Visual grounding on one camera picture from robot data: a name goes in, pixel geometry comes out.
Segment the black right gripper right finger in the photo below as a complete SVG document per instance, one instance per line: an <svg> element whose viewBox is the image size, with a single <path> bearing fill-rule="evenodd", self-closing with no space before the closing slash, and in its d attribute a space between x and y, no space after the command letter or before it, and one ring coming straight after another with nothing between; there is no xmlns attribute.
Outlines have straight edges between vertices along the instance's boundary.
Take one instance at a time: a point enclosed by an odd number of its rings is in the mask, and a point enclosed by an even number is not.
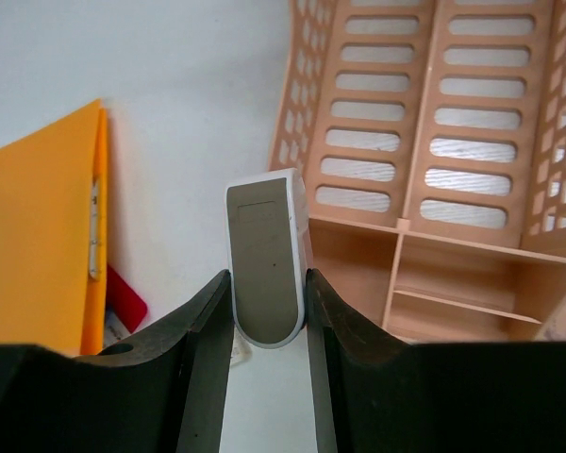
<svg viewBox="0 0 566 453"><path fill-rule="evenodd" d="M408 344L307 275L321 452L566 452L566 342Z"/></svg>

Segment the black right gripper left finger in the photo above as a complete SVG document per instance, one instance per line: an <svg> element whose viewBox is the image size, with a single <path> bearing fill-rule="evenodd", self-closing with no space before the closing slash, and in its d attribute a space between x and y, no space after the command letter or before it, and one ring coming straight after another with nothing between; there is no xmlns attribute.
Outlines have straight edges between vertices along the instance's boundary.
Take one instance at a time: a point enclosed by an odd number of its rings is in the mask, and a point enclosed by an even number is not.
<svg viewBox="0 0 566 453"><path fill-rule="evenodd" d="M0 452L216 452L231 276L96 355L0 344Z"/></svg>

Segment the white grey eraser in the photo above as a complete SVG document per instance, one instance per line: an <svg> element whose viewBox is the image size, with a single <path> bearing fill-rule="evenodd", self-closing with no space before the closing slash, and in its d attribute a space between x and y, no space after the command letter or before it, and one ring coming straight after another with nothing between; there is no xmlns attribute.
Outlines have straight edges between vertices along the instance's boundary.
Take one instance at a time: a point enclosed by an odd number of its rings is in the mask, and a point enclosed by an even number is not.
<svg viewBox="0 0 566 453"><path fill-rule="evenodd" d="M237 330L257 347L289 344L305 324L312 261L300 172L288 168L230 183L225 212Z"/></svg>

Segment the orange folder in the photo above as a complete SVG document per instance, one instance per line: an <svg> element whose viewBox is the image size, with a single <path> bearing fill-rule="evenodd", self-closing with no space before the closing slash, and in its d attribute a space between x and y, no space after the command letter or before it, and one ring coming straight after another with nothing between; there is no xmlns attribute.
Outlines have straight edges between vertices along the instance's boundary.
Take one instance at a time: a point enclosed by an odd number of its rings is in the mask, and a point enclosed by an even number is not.
<svg viewBox="0 0 566 453"><path fill-rule="evenodd" d="M100 101L0 148L0 344L102 349L108 116Z"/></svg>

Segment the peach plastic desk organizer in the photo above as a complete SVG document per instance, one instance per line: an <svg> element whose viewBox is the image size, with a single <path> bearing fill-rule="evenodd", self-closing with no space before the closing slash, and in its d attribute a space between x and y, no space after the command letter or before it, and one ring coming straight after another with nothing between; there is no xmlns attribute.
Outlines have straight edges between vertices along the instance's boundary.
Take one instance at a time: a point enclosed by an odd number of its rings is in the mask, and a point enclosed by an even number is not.
<svg viewBox="0 0 566 453"><path fill-rule="evenodd" d="M566 340L566 1L294 1L270 157L406 341Z"/></svg>

